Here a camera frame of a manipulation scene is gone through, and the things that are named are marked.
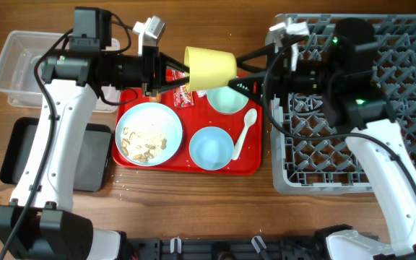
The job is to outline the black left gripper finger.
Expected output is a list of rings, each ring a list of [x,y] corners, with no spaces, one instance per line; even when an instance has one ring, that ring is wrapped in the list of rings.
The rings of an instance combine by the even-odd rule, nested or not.
[[[170,67],[173,70],[177,70],[177,71],[184,72],[184,73],[190,72],[190,68],[187,65],[182,64],[181,62],[164,54],[163,52],[160,52],[159,60],[160,60],[159,72],[161,74],[165,74],[168,67]]]
[[[190,77],[184,77],[180,79],[175,79],[173,81],[167,81],[166,76],[154,76],[153,79],[153,93],[164,93],[169,90],[173,90],[177,87],[180,87],[181,85],[188,84],[190,81]]]

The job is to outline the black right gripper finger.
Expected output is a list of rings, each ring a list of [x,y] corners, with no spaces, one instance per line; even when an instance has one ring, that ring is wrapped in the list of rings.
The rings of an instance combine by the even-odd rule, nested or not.
[[[228,82],[228,87],[246,96],[258,105],[262,105],[262,85],[265,72],[254,73],[245,77],[236,77]]]
[[[264,72],[269,67],[272,59],[275,55],[275,44],[270,43],[266,46],[263,46],[255,51],[250,53],[244,54],[242,56],[238,56],[235,58],[237,67],[243,69],[247,72],[251,73],[258,73]],[[265,58],[264,66],[255,66],[253,64],[249,64],[250,61],[254,59]]]

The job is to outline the pale green bowl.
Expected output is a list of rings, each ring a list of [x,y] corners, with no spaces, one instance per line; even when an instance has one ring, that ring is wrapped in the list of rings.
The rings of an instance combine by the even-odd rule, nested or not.
[[[218,87],[207,90],[208,103],[218,113],[231,115],[242,110],[248,98],[230,87]]]

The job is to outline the yellow plastic cup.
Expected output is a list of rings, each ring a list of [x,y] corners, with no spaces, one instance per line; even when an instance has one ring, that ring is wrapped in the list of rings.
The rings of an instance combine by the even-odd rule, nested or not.
[[[237,76],[237,62],[232,53],[187,46],[184,64],[189,68],[189,91],[226,87]]]

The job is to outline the light blue bowl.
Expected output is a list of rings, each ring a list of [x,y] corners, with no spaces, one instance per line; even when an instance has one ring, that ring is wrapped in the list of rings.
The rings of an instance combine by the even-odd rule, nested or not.
[[[233,139],[224,129],[208,126],[198,130],[189,142],[189,155],[201,169],[216,171],[225,167],[233,156]]]

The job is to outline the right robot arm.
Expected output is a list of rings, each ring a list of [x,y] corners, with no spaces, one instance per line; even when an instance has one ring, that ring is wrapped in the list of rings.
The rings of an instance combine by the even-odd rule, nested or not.
[[[309,38],[306,23],[270,28],[272,42],[236,60],[247,77],[229,86],[264,110],[289,93],[317,94],[321,110],[362,166],[382,209],[390,244],[367,238],[347,225],[316,233],[323,259],[416,259],[416,169],[385,93],[374,85],[378,50],[375,30],[364,19],[340,20],[325,61],[299,61],[295,47]]]

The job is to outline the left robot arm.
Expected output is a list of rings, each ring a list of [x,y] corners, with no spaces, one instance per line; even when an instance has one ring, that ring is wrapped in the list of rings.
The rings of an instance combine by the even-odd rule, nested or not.
[[[125,26],[138,35],[139,52],[110,49],[114,13],[77,7],[74,25],[36,62],[43,96],[27,163],[8,204],[0,205],[2,254],[17,259],[135,259],[123,231],[94,228],[73,213],[74,175],[85,129],[104,87],[141,89],[147,97],[188,82],[168,81],[167,68],[189,68],[157,47],[165,29],[159,17]]]

